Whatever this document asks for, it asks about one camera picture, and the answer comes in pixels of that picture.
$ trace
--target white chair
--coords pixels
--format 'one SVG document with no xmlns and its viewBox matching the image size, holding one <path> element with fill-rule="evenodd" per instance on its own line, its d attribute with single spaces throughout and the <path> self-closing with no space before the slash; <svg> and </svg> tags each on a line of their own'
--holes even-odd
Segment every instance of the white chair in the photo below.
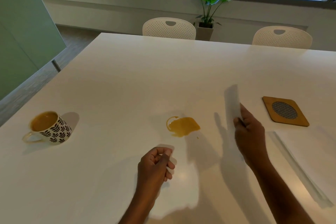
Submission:
<svg viewBox="0 0 336 224">
<path fill-rule="evenodd" d="M 143 25 L 142 34 L 145 36 L 195 40 L 196 29 L 190 22 L 185 20 L 175 18 L 155 18 L 147 21 Z"/>
<path fill-rule="evenodd" d="M 303 30 L 291 27 L 270 26 L 258 30 L 254 35 L 252 44 L 309 49 L 312 42 L 312 36 Z"/>
</svg>

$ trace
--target patterned mug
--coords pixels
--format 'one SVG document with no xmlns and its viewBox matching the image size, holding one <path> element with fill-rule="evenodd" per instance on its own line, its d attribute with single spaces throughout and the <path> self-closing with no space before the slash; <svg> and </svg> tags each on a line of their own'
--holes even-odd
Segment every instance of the patterned mug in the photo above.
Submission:
<svg viewBox="0 0 336 224">
<path fill-rule="evenodd" d="M 25 143 L 40 143 L 48 141 L 51 144 L 65 142 L 72 133 L 72 129 L 66 124 L 59 114 L 53 111 L 43 112 L 33 118 L 29 123 L 31 132 L 27 133 L 22 140 Z M 29 141 L 31 136 L 37 136 L 40 140 Z"/>
</svg>

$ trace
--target wooden coaster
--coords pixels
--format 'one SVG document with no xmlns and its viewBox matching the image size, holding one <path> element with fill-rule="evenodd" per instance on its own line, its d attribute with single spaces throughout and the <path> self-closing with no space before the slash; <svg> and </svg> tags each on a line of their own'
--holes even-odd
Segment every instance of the wooden coaster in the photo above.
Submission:
<svg viewBox="0 0 336 224">
<path fill-rule="evenodd" d="M 294 100 L 262 97 L 271 120 L 278 123 L 308 127 L 309 122 Z"/>
</svg>

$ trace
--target left hand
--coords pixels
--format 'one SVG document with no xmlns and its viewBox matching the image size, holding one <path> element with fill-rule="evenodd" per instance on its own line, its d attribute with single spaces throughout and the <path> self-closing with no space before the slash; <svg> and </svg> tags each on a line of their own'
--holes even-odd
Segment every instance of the left hand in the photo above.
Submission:
<svg viewBox="0 0 336 224">
<path fill-rule="evenodd" d="M 165 147 L 155 147 L 146 153 L 138 164 L 138 180 L 135 194 L 151 208 L 154 206 L 157 194 L 163 184 L 173 176 L 167 167 L 174 169 L 169 160 L 173 150 Z"/>
</svg>

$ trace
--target forearm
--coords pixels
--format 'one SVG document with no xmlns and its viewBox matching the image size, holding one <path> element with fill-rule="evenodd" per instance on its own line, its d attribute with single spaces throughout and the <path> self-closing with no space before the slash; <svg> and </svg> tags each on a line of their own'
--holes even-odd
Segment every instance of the forearm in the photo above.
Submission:
<svg viewBox="0 0 336 224">
<path fill-rule="evenodd" d="M 152 209 L 152 204 L 135 193 L 119 224 L 143 224 Z"/>
<path fill-rule="evenodd" d="M 251 169 L 277 223 L 313 223 L 268 158 Z"/>
</svg>

